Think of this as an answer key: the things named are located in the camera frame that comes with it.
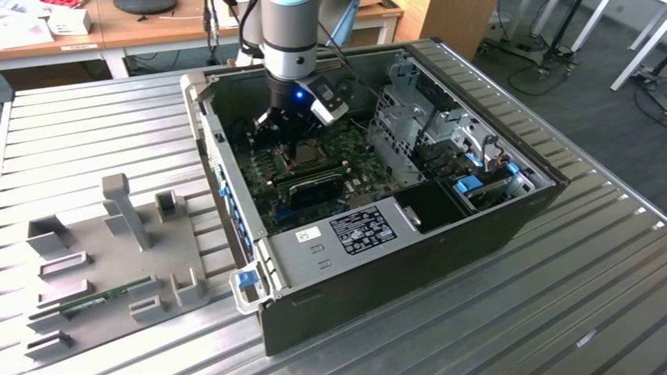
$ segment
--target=barcode sticker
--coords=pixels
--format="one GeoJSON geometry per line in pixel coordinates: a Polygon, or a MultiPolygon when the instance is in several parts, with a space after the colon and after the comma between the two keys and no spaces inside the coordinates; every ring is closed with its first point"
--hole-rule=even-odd
{"type": "Polygon", "coordinates": [[[59,47],[61,51],[74,51],[77,49],[93,49],[97,48],[97,45],[65,45],[59,47]]]}

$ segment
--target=wooden cabinet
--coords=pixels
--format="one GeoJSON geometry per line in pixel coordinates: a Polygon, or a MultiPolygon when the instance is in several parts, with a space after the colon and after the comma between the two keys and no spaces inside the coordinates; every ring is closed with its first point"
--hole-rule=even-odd
{"type": "Polygon", "coordinates": [[[401,7],[394,41],[438,37],[470,60],[478,47],[496,0],[393,0],[401,7]]]}

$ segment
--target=blue plastic clip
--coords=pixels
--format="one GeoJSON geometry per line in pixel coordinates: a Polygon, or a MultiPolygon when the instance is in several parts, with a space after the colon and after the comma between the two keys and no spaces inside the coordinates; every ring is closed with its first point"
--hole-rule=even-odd
{"type": "Polygon", "coordinates": [[[260,276],[256,271],[246,271],[238,273],[238,288],[246,288],[250,285],[257,284],[260,281],[260,276]]]}
{"type": "Polygon", "coordinates": [[[468,191],[472,191],[480,187],[482,187],[481,181],[476,176],[462,177],[456,183],[456,188],[460,191],[460,194],[465,194],[468,191]]]}

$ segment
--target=wooden desk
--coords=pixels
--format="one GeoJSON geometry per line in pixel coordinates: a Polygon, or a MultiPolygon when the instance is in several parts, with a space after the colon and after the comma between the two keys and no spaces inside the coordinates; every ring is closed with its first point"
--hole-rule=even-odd
{"type": "MultiPolygon", "coordinates": [[[[141,22],[135,22],[135,16],[119,12],[113,7],[111,0],[97,1],[106,45],[102,54],[113,78],[127,77],[122,61],[126,56],[206,46],[202,20],[193,18],[201,14],[201,0],[178,0],[173,17],[190,17],[188,19],[160,19],[160,16],[170,16],[170,12],[166,12],[147,16],[141,22]]],[[[400,9],[385,9],[377,4],[365,6],[357,13],[354,29],[378,29],[372,43],[389,43],[393,41],[397,18],[401,14],[400,9]]],[[[234,44],[237,41],[236,27],[220,29],[217,40],[220,45],[234,44]]]]}
{"type": "MultiPolygon", "coordinates": [[[[102,59],[113,78],[127,77],[126,56],[206,46],[201,6],[201,0],[178,0],[173,19],[160,18],[170,17],[169,11],[137,22],[138,16],[117,10],[111,0],[91,0],[86,9],[93,19],[93,32],[82,37],[57,37],[54,43],[0,51],[0,70],[102,59]],[[59,49],[71,45],[97,46],[78,52],[59,49]]],[[[372,40],[368,35],[356,38],[354,44],[393,41],[401,14],[400,9],[385,9],[377,4],[362,7],[357,13],[354,30],[372,30],[374,34],[370,34],[372,40]]],[[[236,28],[220,29],[220,45],[234,44],[237,39],[236,28]]]]}
{"type": "Polygon", "coordinates": [[[0,50],[0,70],[99,59],[103,39],[97,0],[90,0],[85,9],[91,22],[87,35],[54,35],[50,43],[0,50]]]}

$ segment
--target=motherboard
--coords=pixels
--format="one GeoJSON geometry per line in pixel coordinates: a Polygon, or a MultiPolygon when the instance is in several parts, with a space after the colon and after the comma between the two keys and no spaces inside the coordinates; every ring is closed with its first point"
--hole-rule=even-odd
{"type": "Polygon", "coordinates": [[[366,133],[368,123],[342,120],[309,130],[292,155],[280,145],[236,152],[269,235],[366,205],[398,189],[366,133]]]}

